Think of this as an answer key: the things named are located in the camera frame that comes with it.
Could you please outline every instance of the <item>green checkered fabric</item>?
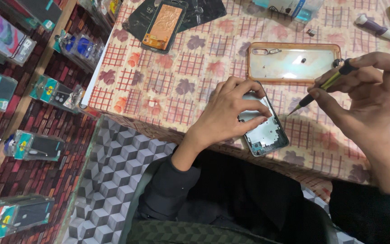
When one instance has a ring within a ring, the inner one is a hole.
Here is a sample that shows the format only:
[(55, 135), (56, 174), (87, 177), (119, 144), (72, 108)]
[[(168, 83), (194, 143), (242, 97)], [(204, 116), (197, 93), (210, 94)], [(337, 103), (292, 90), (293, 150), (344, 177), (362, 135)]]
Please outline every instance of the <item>green checkered fabric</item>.
[(127, 236), (127, 244), (150, 243), (272, 243), (251, 233), (215, 225), (174, 221), (134, 221)]

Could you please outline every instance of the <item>checkered tablecloth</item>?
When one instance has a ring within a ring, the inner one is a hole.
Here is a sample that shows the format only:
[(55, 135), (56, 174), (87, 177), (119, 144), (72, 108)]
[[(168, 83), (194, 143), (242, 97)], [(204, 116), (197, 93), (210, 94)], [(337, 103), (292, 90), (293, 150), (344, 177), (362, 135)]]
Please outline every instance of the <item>checkered tablecloth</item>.
[[(361, 14), (390, 28), (390, 0), (325, 0), (308, 25), (269, 12), (250, 0), (223, 0), (227, 15), (178, 33), (168, 55), (139, 47), (121, 23), (139, 6), (125, 0), (111, 34), (89, 105), (122, 125), (151, 138), (181, 142), (196, 122), (216, 84), (229, 76), (246, 77), (246, 49), (251, 42), (335, 43), (343, 58), (373, 51), (390, 53), (390, 42), (355, 26)], [(310, 37), (307, 29), (317, 34)], [(211, 149), (283, 173), (305, 184), (325, 201), (339, 178), (368, 184), (368, 161), (361, 150), (311, 103), (286, 115), (307, 92), (306, 87), (263, 85), (290, 140), (286, 148), (253, 157), (242, 138)], [(347, 94), (333, 96), (344, 108)]]

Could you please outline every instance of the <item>cube pattern floor mat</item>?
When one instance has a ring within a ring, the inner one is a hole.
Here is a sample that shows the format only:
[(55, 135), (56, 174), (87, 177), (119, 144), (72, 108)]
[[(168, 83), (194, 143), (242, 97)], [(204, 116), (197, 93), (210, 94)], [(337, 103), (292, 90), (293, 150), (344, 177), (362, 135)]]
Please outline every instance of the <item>cube pattern floor mat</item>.
[[(172, 153), (176, 144), (150, 140), (105, 118), (90, 154), (63, 244), (117, 244), (133, 193), (148, 165)], [(301, 185), (303, 195), (329, 214), (329, 205)], [(339, 244), (362, 244), (344, 232)]]

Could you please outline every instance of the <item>left hand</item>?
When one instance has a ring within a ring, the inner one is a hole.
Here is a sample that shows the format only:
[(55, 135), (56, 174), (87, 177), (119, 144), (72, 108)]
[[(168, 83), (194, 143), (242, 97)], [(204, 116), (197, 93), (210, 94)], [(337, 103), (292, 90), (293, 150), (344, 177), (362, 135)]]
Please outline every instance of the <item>left hand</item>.
[[(196, 142), (199, 151), (232, 137), (243, 136), (272, 116), (269, 109), (258, 100), (243, 100), (248, 91), (255, 91), (259, 98), (265, 96), (257, 82), (231, 76), (220, 82), (214, 95), (197, 122), (189, 128), (185, 139)], [(245, 111), (259, 111), (263, 116), (239, 122), (237, 116)]]

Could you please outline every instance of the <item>black sleeve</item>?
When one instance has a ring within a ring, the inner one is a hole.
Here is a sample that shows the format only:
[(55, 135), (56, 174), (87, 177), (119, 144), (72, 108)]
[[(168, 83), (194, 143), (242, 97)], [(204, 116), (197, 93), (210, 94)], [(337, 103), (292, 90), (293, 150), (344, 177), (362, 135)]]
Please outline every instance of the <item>black sleeve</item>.
[(189, 190), (198, 181), (200, 169), (191, 167), (188, 171), (180, 171), (172, 165), (171, 156), (160, 166), (139, 197), (138, 212), (141, 216), (174, 220)]
[(390, 243), (390, 195), (345, 181), (332, 181), (332, 185), (332, 221), (365, 244)]

